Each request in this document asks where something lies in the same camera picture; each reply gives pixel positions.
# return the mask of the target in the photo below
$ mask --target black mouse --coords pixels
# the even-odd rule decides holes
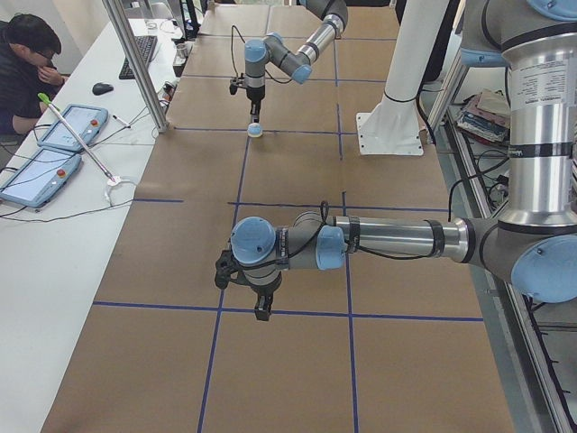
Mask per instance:
[[[92,93],[94,93],[95,95],[103,95],[104,93],[108,93],[113,91],[114,88],[107,83],[96,83],[93,87],[92,87]]]

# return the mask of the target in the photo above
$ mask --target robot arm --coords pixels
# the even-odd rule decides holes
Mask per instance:
[[[336,268],[358,250],[394,259],[450,257],[545,302],[577,297],[577,215],[570,196],[577,2],[469,0],[466,7],[463,56],[476,59],[474,66],[493,66],[498,53],[512,69],[508,208],[498,219],[443,224],[328,217],[326,207],[290,228],[243,220],[216,263],[216,283],[251,286],[259,295],[258,319],[269,318],[281,271]]]
[[[296,53],[285,47],[277,33],[247,41],[244,45],[245,72],[231,79],[230,90],[234,95],[238,88],[244,88],[251,100],[250,136],[262,135],[260,113],[261,101],[265,97],[267,63],[271,62],[298,84],[303,84],[312,73],[311,65],[334,39],[341,37],[346,27],[348,13],[344,0],[307,0],[302,4],[323,22]]]

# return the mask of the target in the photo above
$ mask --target man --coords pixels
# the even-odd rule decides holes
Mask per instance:
[[[40,17],[18,14],[0,23],[0,134],[27,134],[66,82],[52,64],[60,39]]]

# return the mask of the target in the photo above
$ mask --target white table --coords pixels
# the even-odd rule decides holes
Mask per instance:
[[[135,34],[146,34],[142,21],[131,21],[131,25]],[[158,54],[149,72],[155,88],[160,89],[165,81],[175,79],[175,49],[172,34],[161,30],[156,34]],[[54,104],[61,108],[69,103],[101,106],[111,115],[130,121],[145,105],[135,80],[118,79],[123,60],[120,42],[108,24]],[[114,91],[94,96],[91,89],[98,81],[112,84]],[[49,110],[39,124],[49,124],[54,118]],[[120,127],[111,118],[99,139]],[[113,174],[140,179],[156,134],[148,115],[131,130],[93,150]],[[31,156],[36,150],[30,134],[18,154]],[[106,207],[105,175],[87,155],[83,154],[82,160],[78,173],[51,203],[38,213],[26,209],[14,217],[51,219]],[[14,157],[8,166],[19,167],[24,162]],[[9,175],[3,172],[0,183]],[[133,185],[117,187],[113,202],[130,200],[133,193]],[[0,215],[17,208],[2,204]],[[31,433],[41,429],[127,212],[128,205],[50,223],[0,219],[0,431]]]

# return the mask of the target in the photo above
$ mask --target label on robot arm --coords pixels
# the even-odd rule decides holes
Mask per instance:
[[[531,106],[577,106],[577,59],[554,60],[513,70],[511,111]]]

